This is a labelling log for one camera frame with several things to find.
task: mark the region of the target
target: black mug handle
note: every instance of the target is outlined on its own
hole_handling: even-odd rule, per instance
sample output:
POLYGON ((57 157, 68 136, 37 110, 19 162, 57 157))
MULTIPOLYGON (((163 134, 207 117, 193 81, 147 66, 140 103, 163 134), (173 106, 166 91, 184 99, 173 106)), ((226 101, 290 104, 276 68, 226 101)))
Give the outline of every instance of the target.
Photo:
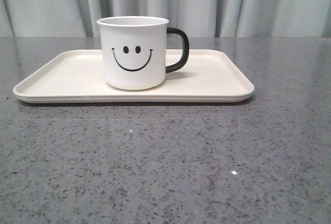
POLYGON ((167 34, 178 34, 182 37, 182 41, 183 41, 183 53, 180 60, 176 64, 168 65, 165 67, 166 68, 165 72, 169 73, 181 69, 186 64, 190 52, 190 44, 188 42, 187 35, 178 28, 168 27, 167 34))

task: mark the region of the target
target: tray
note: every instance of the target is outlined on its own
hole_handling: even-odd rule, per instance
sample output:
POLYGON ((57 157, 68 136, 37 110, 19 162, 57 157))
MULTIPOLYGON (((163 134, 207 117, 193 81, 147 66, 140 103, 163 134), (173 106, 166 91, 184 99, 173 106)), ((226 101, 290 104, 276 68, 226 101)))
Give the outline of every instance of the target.
MULTIPOLYGON (((167 50, 167 64, 178 61, 181 54, 181 50, 167 50)), ((61 53, 13 89, 19 100, 29 103, 239 102, 253 91, 253 84, 229 58, 214 50, 190 50, 182 69, 143 91, 108 85, 101 50, 73 50, 61 53)))

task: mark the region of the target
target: eye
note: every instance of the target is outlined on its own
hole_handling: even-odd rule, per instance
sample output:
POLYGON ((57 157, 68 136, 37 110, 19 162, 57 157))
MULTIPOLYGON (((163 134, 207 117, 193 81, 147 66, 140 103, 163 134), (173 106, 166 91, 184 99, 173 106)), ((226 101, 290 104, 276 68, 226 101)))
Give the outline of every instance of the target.
POLYGON ((136 47, 136 52, 137 52, 137 53, 140 53, 140 51, 141 51, 140 46, 137 46, 137 47, 136 47))
POLYGON ((123 52, 124 53, 128 53, 129 52, 129 48, 128 47, 123 47, 123 52))

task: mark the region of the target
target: white mug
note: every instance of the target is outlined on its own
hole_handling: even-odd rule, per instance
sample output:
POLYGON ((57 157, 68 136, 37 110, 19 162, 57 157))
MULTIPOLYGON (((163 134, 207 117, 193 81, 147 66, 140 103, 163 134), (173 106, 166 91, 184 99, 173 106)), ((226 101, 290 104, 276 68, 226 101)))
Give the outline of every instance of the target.
POLYGON ((103 72, 108 84, 126 90, 141 90, 161 84, 166 73, 181 69, 189 55, 187 35, 167 28, 169 20, 158 17, 108 17, 97 21, 100 27, 103 72), (183 39, 183 54, 166 66, 167 34, 183 39))

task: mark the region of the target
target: white curtain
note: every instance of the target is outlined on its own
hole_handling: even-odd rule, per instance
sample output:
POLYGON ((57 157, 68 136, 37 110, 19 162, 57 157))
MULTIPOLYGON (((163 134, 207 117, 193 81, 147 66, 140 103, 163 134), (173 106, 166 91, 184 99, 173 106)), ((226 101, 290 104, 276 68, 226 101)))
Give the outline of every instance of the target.
POLYGON ((331 0, 0 0, 0 36, 99 37, 97 19, 127 15, 189 37, 331 35, 331 0))

